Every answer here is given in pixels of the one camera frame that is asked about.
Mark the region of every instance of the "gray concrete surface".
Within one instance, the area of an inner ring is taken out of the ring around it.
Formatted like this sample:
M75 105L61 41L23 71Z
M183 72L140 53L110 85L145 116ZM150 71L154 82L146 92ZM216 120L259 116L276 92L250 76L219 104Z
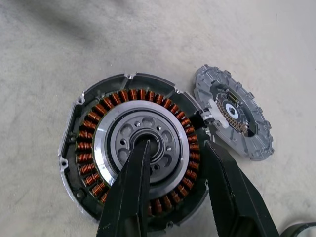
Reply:
M271 158L236 159L278 230L315 221L315 8L314 0L2 0L0 236L95 236L59 175L71 103L121 72L192 91L204 63L229 70L272 124ZM212 218L208 201L168 236L216 236Z

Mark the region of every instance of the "copper coil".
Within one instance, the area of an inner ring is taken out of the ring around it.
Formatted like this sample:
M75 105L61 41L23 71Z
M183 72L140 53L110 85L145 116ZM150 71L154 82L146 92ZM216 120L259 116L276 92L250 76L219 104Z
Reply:
M173 114L175 114L178 110L178 106L176 104L173 104L170 108L169 108L170 112L172 112Z
M96 127L96 125L94 123L87 121L87 120L83 121L82 125L86 128L90 128L92 130L95 130L95 127Z
M93 109L96 111L96 112L98 112L100 115L104 115L105 114L105 112L106 112L106 109L104 109L104 107L102 106L102 105L100 105L100 104L97 104L97 105L95 105L94 107L93 107Z
M103 191L104 188L105 188L105 184L103 182L98 183L91 189L91 192L93 193L93 195L97 196Z
M150 203L148 205L148 216L152 216L152 206L150 205Z
M190 153L190 158L199 161L199 159L200 159L199 153L191 152Z
M191 161L189 163L189 167L191 167L192 169L198 169L199 168L199 164Z
M170 201L170 199L168 198L168 196L166 195L166 196L163 196L163 204L164 204L164 206L168 209L168 210L170 210L171 208L172 208L172 204L171 204L171 201Z
M115 105L122 103L117 93L111 94L110 97Z
M186 175L195 180L198 174L193 172L192 170L187 169Z
M84 183L89 186L93 183L95 183L100 178L98 173L90 174L89 176L84 178Z
M196 135L188 136L189 143L196 142L197 140L198 140L198 136L196 136Z
M92 111L87 116L88 116L89 119L91 119L93 121L96 121L96 122L99 122L100 119L101 119L101 117L98 116L97 113L92 112Z
M88 143L88 142L78 142L77 144L77 149L78 150L90 150L92 148L92 143Z
M170 195L171 195L171 197L172 197L172 200L173 200L176 204L178 204L179 202L181 202L181 199L179 198L179 195L178 195L174 190L172 190L172 191L170 192Z
M80 174L86 174L95 169L94 164L85 164L79 167Z
M185 186L187 186L189 189L193 187L193 183L191 182L191 180L187 179L186 177L183 177L182 183L184 183Z
M105 203L105 200L107 199L107 197L108 197L108 192L106 192L106 193L104 193L104 194L102 195L102 197L100 198L100 201L104 204L104 203Z
M191 151L199 151L199 145L198 144L190 144L190 150Z
M102 99L102 102L108 109L111 109L114 107L114 105L112 104L111 100L108 97L104 97Z
M178 111L178 113L175 114L176 118L178 120L181 120L184 117L184 112L183 111Z
M137 91L135 89L129 91L129 99L137 100Z
M146 100L146 91L144 89L139 90L139 98L141 100Z
M84 162L87 162L87 161L90 161L90 160L92 160L92 154L91 153L77 155L78 163L84 163Z
M128 99L128 93L127 93L126 90L121 90L121 91L119 92L119 95L120 95L120 97L121 97L121 99L122 99L123 102L129 100L129 99Z
M155 98L155 103L157 104L161 104L162 103L162 100L163 100L163 96L162 95L156 95L156 98Z
M171 100L169 99L165 99L162 103L162 106L164 106L166 109L168 109L170 105L171 105Z
M191 126L191 127L187 127L184 129L184 131L186 132L187 135L191 134L191 133L194 133L194 128Z
M156 214L161 214L162 213L162 205L161 205L159 199L155 200L155 211L156 211Z
M188 195L188 191L181 184L179 184L177 188L182 196L185 197L186 195Z
M181 125L183 126L183 127L185 127L185 126L187 126L188 124L190 124L191 122L190 122L190 120L188 119L188 118L185 118L185 119L183 119L182 121L181 121Z
M148 101L154 101L154 97L155 97L155 93L153 93L152 91L148 91L148 93L147 93L147 100Z
M79 138L83 138L83 139L92 139L93 134L87 132L86 130L84 131L80 131L79 132Z

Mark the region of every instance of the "concrete floor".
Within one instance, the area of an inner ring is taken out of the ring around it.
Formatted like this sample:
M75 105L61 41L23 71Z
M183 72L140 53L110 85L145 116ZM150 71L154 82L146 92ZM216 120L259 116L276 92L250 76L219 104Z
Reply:
M0 236L95 236L59 175L71 103L121 72L192 91L205 63L229 70L271 122L275 154L236 159L278 230L315 221L315 8L314 0L2 0ZM168 236L216 236L212 218L207 201Z

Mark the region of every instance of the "black object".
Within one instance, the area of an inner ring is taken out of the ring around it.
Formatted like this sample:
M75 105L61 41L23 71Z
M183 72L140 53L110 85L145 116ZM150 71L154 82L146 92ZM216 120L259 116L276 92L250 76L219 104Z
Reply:
M150 141L135 147L109 191L96 237L146 237ZM259 194L220 145L201 150L219 237L297 237L316 223L287 228L281 236Z
M112 185L97 237L146 237L150 141L139 143Z

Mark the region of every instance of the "gray metal cover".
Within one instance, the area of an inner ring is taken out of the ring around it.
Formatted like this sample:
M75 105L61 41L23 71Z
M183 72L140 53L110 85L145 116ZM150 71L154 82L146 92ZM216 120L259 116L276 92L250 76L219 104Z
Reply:
M270 134L271 125L265 120L262 109L257 106L252 93L242 88L242 85L232 78L230 72L220 71L219 68L210 67L207 64L198 69L196 72L196 88L194 89L196 100L202 108L208 108L210 106L208 101L210 99L214 100L210 89L215 81L238 94L243 104L251 111L257 129L253 136L246 137L235 131L231 126L224 128L220 122L208 120L211 130L215 130L219 138L243 157L250 157L252 160L268 158L274 152L272 148L273 137Z

